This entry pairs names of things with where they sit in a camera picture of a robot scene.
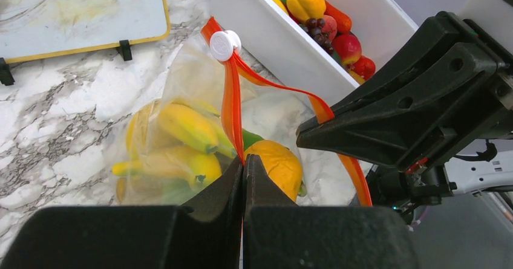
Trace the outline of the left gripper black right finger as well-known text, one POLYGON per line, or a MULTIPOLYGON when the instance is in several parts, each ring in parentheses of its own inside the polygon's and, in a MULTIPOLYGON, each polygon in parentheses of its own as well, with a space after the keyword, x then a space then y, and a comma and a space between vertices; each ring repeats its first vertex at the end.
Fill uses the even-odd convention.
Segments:
POLYGON ((267 176, 259 156, 244 165, 244 268, 418 268, 402 218, 385 207, 298 206, 267 176))

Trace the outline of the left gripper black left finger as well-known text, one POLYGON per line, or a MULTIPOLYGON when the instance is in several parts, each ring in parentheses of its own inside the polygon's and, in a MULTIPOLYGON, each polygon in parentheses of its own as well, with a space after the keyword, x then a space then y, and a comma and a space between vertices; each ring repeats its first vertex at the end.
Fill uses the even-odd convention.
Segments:
POLYGON ((243 165, 180 206, 55 206, 21 228, 2 268, 238 268, 243 165))

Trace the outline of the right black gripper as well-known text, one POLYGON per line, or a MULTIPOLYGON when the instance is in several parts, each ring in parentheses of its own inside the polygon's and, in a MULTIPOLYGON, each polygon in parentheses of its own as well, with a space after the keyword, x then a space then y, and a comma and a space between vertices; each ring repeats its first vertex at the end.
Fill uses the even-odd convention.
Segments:
POLYGON ((512 192, 512 151, 493 142, 512 140, 512 74, 505 47, 470 19, 426 19, 332 110, 302 123, 297 145, 380 165, 366 177, 372 202, 409 224, 445 197, 512 192))

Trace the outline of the orange mango fruit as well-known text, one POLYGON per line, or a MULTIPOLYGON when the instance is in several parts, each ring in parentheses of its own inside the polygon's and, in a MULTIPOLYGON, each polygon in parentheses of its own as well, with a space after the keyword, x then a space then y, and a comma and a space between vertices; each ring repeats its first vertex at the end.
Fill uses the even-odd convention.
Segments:
POLYGON ((294 202, 303 178, 299 158, 287 147, 272 141, 260 140, 244 151, 244 156, 258 155, 268 177, 294 202))

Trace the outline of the clear zip top bag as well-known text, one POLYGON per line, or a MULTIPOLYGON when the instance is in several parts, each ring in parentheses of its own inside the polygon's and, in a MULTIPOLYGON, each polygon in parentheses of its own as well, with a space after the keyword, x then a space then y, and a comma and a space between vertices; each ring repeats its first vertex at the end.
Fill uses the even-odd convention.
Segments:
MULTIPOLYGON (((179 48, 163 94, 157 99, 165 105, 181 97, 216 108, 221 127, 237 152, 231 162, 246 158, 243 129, 291 150, 303 169, 301 188, 294 203, 344 206, 355 198, 371 206, 370 190, 364 182, 366 166, 352 157, 308 151, 296 144, 296 130, 302 122, 315 119, 323 124, 334 119, 328 104, 310 92, 260 76, 244 62, 240 51, 238 35, 222 29, 210 18, 198 34, 179 48)), ((111 154, 112 165, 122 160, 124 151, 123 130, 116 139, 116 151, 111 154)))

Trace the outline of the green lettuce head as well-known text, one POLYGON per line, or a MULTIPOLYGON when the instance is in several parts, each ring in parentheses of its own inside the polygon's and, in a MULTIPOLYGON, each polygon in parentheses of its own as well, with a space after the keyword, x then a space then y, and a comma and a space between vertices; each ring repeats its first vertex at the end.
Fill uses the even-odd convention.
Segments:
POLYGON ((243 136, 243 151, 246 151, 249 147, 251 147, 256 142, 264 140, 264 138, 258 134, 250 132, 246 129, 242 130, 243 136))

